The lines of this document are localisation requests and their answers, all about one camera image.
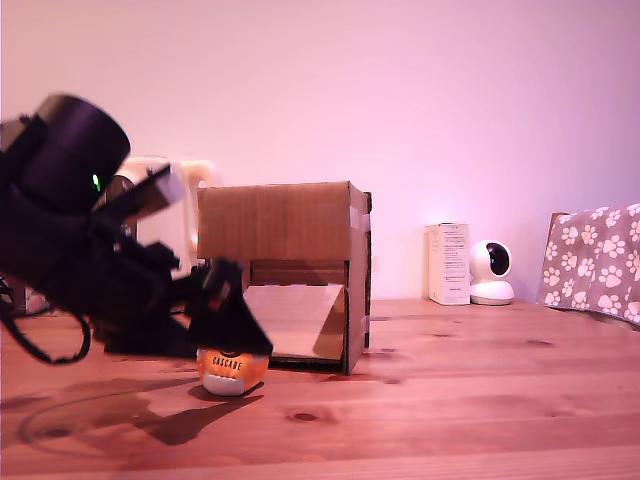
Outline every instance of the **paw print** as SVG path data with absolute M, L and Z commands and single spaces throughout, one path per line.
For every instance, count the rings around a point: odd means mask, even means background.
M 600 271 L 600 274 L 601 275 L 598 277 L 598 280 L 609 288 L 617 287 L 622 283 L 622 280 L 620 280 L 620 277 L 622 277 L 622 270 L 616 268 L 615 265 L 611 265 L 608 269 L 603 268 Z
M 577 264 L 578 264 L 578 257 L 575 256 L 573 253 L 567 252 L 566 255 L 562 256 L 562 266 L 567 272 L 572 268 L 576 268 Z
M 634 280 L 637 282 L 640 280 L 640 255 L 638 255 L 638 251 L 634 250 L 633 253 L 630 253 L 627 257 L 627 267 L 629 267 L 629 272 L 634 276 Z
M 585 225 L 584 232 L 581 234 L 582 241 L 585 245 L 593 245 L 598 238 L 598 233 L 596 232 L 596 227 L 592 225 Z
M 585 301 L 587 299 L 587 292 L 578 292 L 573 296 L 571 300 L 571 306 L 574 308 L 585 309 L 590 305 Z
M 559 216 L 558 220 L 560 221 L 560 225 L 562 225 L 565 222 L 568 222 L 569 220 L 571 220 L 575 216 L 576 216 L 575 213 L 572 213 L 571 215 L 561 215 L 561 216 Z
M 575 284 L 575 280 L 573 278 L 564 282 L 564 287 L 562 287 L 562 293 L 565 297 L 569 298 L 573 293 L 573 285 Z
M 624 253 L 625 245 L 626 242 L 624 240 L 620 240 L 620 235 L 614 235 L 611 237 L 611 240 L 605 240 L 602 245 L 602 253 L 608 253 L 611 258 L 616 258 L 618 255 L 622 255 Z
M 545 255 L 547 257 L 547 260 L 553 260 L 553 257 L 558 255 L 558 246 L 553 242 L 549 242 Z
M 640 323 L 640 302 L 631 302 L 624 311 L 624 318 L 633 323 Z
M 596 208 L 596 210 L 591 214 L 591 220 L 597 220 L 598 218 L 600 218 L 604 212 L 606 212 L 607 210 L 609 210 L 609 207 L 600 207 L 600 208 Z
M 604 313 L 610 313 L 611 315 L 617 315 L 618 310 L 622 308 L 622 304 L 618 301 L 617 295 L 602 295 L 598 300 L 598 306 Z
M 633 222 L 631 224 L 629 235 L 631 235 L 631 240 L 633 240 L 634 242 L 640 240 L 640 222 Z
M 547 305 L 557 306 L 560 303 L 560 295 L 558 291 L 554 291 L 547 293 L 547 296 L 544 298 L 544 303 Z
M 594 275 L 594 269 L 596 265 L 593 263 L 593 258 L 585 258 L 580 263 L 578 267 L 578 275 L 581 277 L 586 277 L 587 275 Z
M 576 243 L 576 238 L 578 237 L 578 229 L 576 227 L 564 227 L 562 229 L 562 239 L 564 243 L 567 245 L 573 245 Z
M 620 210 L 612 210 L 611 212 L 609 212 L 609 216 L 604 221 L 604 223 L 607 224 L 607 227 L 611 228 L 616 224 L 618 220 L 620 220 Z
M 640 214 L 640 203 L 634 203 L 633 205 L 629 205 L 627 207 L 627 211 L 629 215 L 633 217 L 634 215 Z
M 542 279 L 542 281 L 544 283 L 548 283 L 550 287 L 557 285 L 557 283 L 560 281 L 560 270 L 558 270 L 557 268 L 551 267 L 548 270 L 545 270 L 543 275 L 544 278 Z

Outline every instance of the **open cardboard box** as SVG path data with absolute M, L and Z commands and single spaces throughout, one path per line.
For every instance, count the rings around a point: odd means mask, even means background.
M 350 374 L 369 340 L 371 195 L 350 182 L 211 187 L 198 206 L 198 258 L 244 264 L 272 360 Z

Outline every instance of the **paw print fabric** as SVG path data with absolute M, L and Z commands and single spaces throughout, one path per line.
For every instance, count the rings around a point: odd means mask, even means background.
M 537 303 L 640 325 L 640 203 L 556 218 Z

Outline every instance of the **security camera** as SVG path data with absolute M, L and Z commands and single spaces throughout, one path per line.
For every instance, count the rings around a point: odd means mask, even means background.
M 508 305 L 513 288 L 504 278 L 511 271 L 511 251 L 501 242 L 482 240 L 470 252 L 471 302 L 480 305 Z

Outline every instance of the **cable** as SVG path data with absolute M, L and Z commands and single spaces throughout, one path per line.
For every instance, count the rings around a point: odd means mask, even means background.
M 16 325 L 16 319 L 25 317 L 14 317 L 5 313 L 1 313 L 0 320 L 2 320 L 2 323 L 7 328 L 14 340 L 18 342 L 18 344 L 20 344 L 20 346 L 24 348 L 27 353 L 31 354 L 31 356 L 50 365 L 68 365 L 71 363 L 79 362 L 80 360 L 85 358 L 89 353 L 89 349 L 91 347 L 91 328 L 89 327 L 89 324 L 80 315 L 72 314 L 72 316 L 78 321 L 78 323 L 80 323 L 80 326 L 82 328 L 82 346 L 80 347 L 80 351 L 73 357 L 61 357 L 55 360 L 52 360 L 49 355 L 47 355 L 29 339 L 27 339 L 27 337 L 25 337 L 25 335 L 18 329 L 18 326 Z
M 27 339 L 27 337 L 18 329 L 16 320 L 20 318 L 32 318 L 43 315 L 44 313 L 55 310 L 55 308 L 47 306 L 35 312 L 27 313 L 24 315 L 11 315 L 9 312 L 14 307 L 13 289 L 5 283 L 4 276 L 0 274 L 0 295 L 2 294 L 9 295 L 9 297 L 11 298 L 11 302 L 9 303 L 4 300 L 0 300 L 0 321 L 2 321 L 3 325 L 7 328 L 13 339 L 18 342 L 18 344 L 22 348 L 24 348 L 31 356 L 49 365 L 68 365 L 71 363 L 79 362 L 87 356 L 91 347 L 91 328 L 89 327 L 89 323 L 87 323 L 87 321 L 81 315 L 72 313 L 73 317 L 78 321 L 78 323 L 80 323 L 80 326 L 82 328 L 83 339 L 80 351 L 71 358 L 62 357 L 52 360 L 49 355 L 47 355 L 33 342 Z

